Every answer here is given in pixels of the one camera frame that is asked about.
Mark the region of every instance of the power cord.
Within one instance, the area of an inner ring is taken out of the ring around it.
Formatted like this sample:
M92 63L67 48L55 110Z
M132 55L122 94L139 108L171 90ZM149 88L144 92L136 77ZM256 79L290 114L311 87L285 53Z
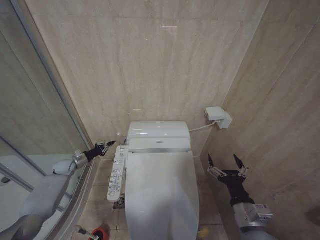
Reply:
M202 127L199 127L199 128L195 128L195 129L191 129L189 130L189 132L193 132L193 131L197 131L197 130L200 130L200 129L205 129L205 128L208 128L208 127L211 127L213 125L215 125L218 121L214 121L213 123L207 125L207 126L202 126Z

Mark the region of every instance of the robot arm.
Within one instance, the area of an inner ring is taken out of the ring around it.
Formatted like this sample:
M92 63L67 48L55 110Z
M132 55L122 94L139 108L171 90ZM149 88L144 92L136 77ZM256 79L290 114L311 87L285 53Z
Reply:
M104 156L115 141L97 143L94 149L81 152L77 150L72 159L56 163L53 174L45 176L26 198L20 211L20 219L11 227L0 232L1 240L32 240L40 232L43 223L58 209L70 178L77 169L82 168L97 156Z
M240 229L242 240L277 240L266 233L266 222L273 214L266 204L255 204L246 192L243 183L247 178L249 168L234 154L239 170L220 170L214 166L211 156L208 156L208 172L225 184L229 190L230 204L234 210L235 221Z

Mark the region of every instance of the toilet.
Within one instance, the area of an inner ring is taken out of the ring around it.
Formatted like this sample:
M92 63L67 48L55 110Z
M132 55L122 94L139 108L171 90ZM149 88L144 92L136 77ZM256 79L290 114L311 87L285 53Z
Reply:
M195 240L199 194L190 133L182 121L132 122L125 214L132 240Z

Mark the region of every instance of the toilet lid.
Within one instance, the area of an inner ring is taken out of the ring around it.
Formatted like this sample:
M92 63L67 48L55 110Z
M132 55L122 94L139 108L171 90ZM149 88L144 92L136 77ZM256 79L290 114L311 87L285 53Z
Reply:
M195 240L199 194L193 153L129 153L125 213L132 240Z

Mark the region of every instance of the control panel buttons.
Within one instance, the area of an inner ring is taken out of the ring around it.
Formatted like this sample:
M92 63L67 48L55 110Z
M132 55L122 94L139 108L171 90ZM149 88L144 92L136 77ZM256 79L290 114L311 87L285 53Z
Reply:
M129 146L118 146L116 148L108 193L106 196L110 202L117 202L120 199L123 172L125 169L125 162L128 152Z

